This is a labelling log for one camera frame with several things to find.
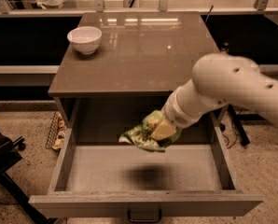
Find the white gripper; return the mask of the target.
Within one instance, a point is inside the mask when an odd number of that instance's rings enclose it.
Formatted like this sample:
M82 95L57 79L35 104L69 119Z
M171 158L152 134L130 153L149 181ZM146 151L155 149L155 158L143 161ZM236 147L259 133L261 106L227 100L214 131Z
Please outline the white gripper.
M174 135L175 126L186 129L196 123L205 114L205 106L194 88L187 91L178 88L164 105L164 114L167 119L161 120L151 133L151 137L158 141Z

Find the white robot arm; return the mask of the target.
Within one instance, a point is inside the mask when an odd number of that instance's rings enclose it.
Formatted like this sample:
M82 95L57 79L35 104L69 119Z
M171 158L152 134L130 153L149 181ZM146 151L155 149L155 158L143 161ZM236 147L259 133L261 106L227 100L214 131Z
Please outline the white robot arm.
M261 74L250 59L207 54L194 64L191 79L169 96L164 118L151 137L170 138L178 128L185 129L202 115L228 104L252 110L278 126L278 80Z

